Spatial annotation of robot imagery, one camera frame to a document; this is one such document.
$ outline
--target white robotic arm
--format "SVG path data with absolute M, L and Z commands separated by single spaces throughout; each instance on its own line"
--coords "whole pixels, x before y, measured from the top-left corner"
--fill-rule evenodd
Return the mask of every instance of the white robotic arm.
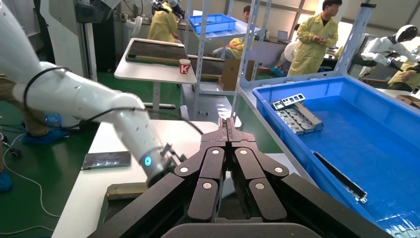
M 410 41 L 417 35 L 418 29 L 413 25 L 401 27 L 398 32 L 389 37 L 376 38 L 369 42 L 361 56 L 363 60 L 373 60 L 383 65 L 389 66 L 392 61 L 386 57 L 393 51 L 405 56 L 409 61 L 420 61 L 420 56 L 409 52 L 401 42 Z
M 399 44 L 395 47 L 395 52 L 399 53 L 402 56 L 407 57 L 408 62 L 418 62 L 420 61 L 420 56 L 412 54 L 403 44 Z
M 376 38 L 369 42 L 366 46 L 363 53 L 361 53 L 363 60 L 373 60 L 377 63 L 381 63 L 383 65 L 388 66 L 390 61 L 382 54 L 389 54 L 390 52 L 381 52 L 381 50 L 386 49 L 387 47 L 384 46 L 383 40 L 386 41 L 386 38 Z
M 121 0 L 101 0 L 106 5 L 108 5 L 111 9 L 115 9 L 116 6 L 121 2 Z M 164 2 L 168 2 L 172 8 L 172 12 L 178 18 L 184 18 L 184 11 L 179 5 L 181 0 L 130 0 L 130 2 L 134 3 L 138 8 L 144 8 L 148 6 L 158 7 L 160 4 Z
M 28 82 L 43 70 L 56 66 L 39 62 L 19 23 L 1 0 L 0 36 L 0 71 L 16 83 L 13 95 L 22 102 Z M 146 111 L 112 110 L 120 107 L 144 109 L 142 100 L 133 94 L 121 93 L 56 69 L 42 74 L 30 85 L 26 98 L 32 109 L 69 114 L 78 119 L 89 119 L 110 111 L 94 121 L 113 124 L 118 137 L 143 167 L 149 185 L 173 167 L 172 159 L 161 154 L 163 145 Z

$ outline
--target blue light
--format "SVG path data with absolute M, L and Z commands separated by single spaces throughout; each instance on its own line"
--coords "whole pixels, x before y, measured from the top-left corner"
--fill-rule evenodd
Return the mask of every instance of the blue light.
M 150 158 L 150 156 L 147 156 L 145 158 L 145 166 L 150 166 L 152 164 L 152 159 Z

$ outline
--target workbench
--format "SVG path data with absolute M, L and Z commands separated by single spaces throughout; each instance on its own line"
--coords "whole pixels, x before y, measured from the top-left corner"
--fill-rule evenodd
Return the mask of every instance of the workbench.
M 126 60 L 128 51 L 135 40 L 144 41 L 145 39 L 131 38 L 125 49 L 124 55 L 115 70 L 114 76 L 118 79 L 124 80 L 138 80 L 138 81 L 152 81 L 153 82 L 153 113 L 152 118 L 158 118 L 159 108 L 174 108 L 174 105 L 161 105 L 160 104 L 160 84 L 161 83 L 176 83 L 176 84 L 196 84 L 197 79 L 193 70 L 189 70 L 188 74 L 183 75 L 179 73 L 178 66 L 168 66 L 164 64 L 152 63 L 138 63 L 129 62 Z M 147 40 L 150 42 L 160 42 L 154 40 Z M 169 43 L 184 47 L 183 44 Z
M 193 122 L 204 133 L 218 129 L 213 122 Z M 187 158 L 198 152 L 201 136 L 184 121 L 152 120 L 158 137 L 163 143 L 172 143 L 178 154 Z M 89 153 L 127 151 L 118 139 L 113 126 L 101 123 Z M 284 154 L 267 154 L 285 165 L 290 173 L 297 173 Z M 146 175 L 132 157 L 131 166 L 96 170 L 82 170 L 67 200 L 52 238 L 85 238 L 96 230 L 106 193 L 111 184 L 146 182 Z

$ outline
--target cardboard box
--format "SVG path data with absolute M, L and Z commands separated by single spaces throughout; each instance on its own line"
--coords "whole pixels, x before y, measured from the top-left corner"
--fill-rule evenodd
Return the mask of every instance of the cardboard box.
M 419 108 L 420 109 L 420 99 L 410 96 L 410 95 L 398 95 L 397 96 L 398 100 L 401 100 L 405 103 L 407 103 L 408 105 L 411 105 L 413 107 Z
M 219 77 L 219 85 L 225 91 L 235 91 L 236 81 L 238 80 L 239 66 L 241 64 L 240 59 L 228 59 L 225 61 L 222 76 Z M 254 68 L 254 61 L 249 60 L 248 66 L 245 73 L 247 81 L 251 81 L 252 70 Z

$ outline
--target white cord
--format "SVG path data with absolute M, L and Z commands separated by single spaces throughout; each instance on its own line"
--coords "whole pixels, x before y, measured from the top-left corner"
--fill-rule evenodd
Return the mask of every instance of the white cord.
M 0 236 L 11 236 L 11 235 L 14 235 L 14 234 L 22 233 L 22 232 L 29 231 L 29 230 L 36 229 L 36 228 L 41 228 L 41 229 L 45 229 L 45 230 L 50 231 L 50 232 L 54 232 L 53 229 L 50 229 L 48 227 L 36 226 L 36 227 L 30 227 L 30 228 L 26 228 L 26 229 L 16 231 L 16 232 L 0 233 Z
M 13 142 L 11 143 L 11 146 L 13 146 L 14 145 L 14 143 L 16 142 L 16 140 L 18 139 L 18 138 L 20 138 L 21 136 L 23 136 L 24 134 L 20 134 L 20 135 L 18 135 L 14 140 L 13 140 Z M 33 183 L 35 183 L 36 185 L 38 185 L 39 187 L 40 187 L 40 191 L 41 191 L 41 196 L 40 196 L 40 201 L 41 201 L 41 207 L 42 207 L 42 210 L 45 212 L 45 213 L 47 213 L 48 215 L 50 215 L 50 216 L 52 216 L 52 217 L 60 217 L 60 216 L 58 216 L 58 215 L 54 215 L 54 214 L 52 214 L 52 213 L 49 213 L 45 208 L 44 208 L 44 204 L 43 204 L 43 202 L 42 202 L 42 187 L 41 187 L 41 185 L 39 184 L 39 183 L 37 183 L 37 182 L 35 182 L 35 181 L 33 181 L 32 179 L 30 179 L 30 178 L 27 178 L 27 177 L 25 177 L 25 176 L 22 176 L 22 175 L 20 175 L 20 174 L 18 174 L 18 173 L 16 173 L 15 171 L 13 171 L 13 170 L 11 170 L 7 165 L 6 165 L 6 160 L 5 160 L 5 158 L 6 158 L 6 154 L 8 153 L 8 151 L 9 151 L 9 149 L 7 149 L 6 150 L 6 152 L 3 154 L 3 161 L 4 161 L 4 166 L 10 171 L 10 172 L 12 172 L 12 173 L 14 173 L 15 175 L 17 175 L 17 176 L 19 176 L 19 177 L 21 177 L 21 178 L 24 178 L 24 179 L 26 179 L 26 180 L 29 180 L 29 181 L 31 181 L 31 182 L 33 182 Z M 53 229 L 50 229 L 50 228 L 47 228 L 47 227 L 43 227 L 43 226 L 35 226 L 35 227 L 30 227 L 30 228 L 26 228 L 26 229 L 23 229 L 23 230 L 20 230 L 20 231 L 16 231 L 16 232 L 10 232 L 10 233 L 0 233 L 0 235 L 1 236 L 9 236 L 9 235 L 13 235 L 13 234 L 17 234 L 17 233 L 21 233 L 21 232 L 25 232 L 25 231 L 28 231 L 28 230 L 32 230 L 32 229 L 35 229 L 35 228 L 42 228 L 42 229 L 45 229 L 45 230 L 47 230 L 47 231 L 50 231 L 50 232 L 53 232 L 54 230 Z

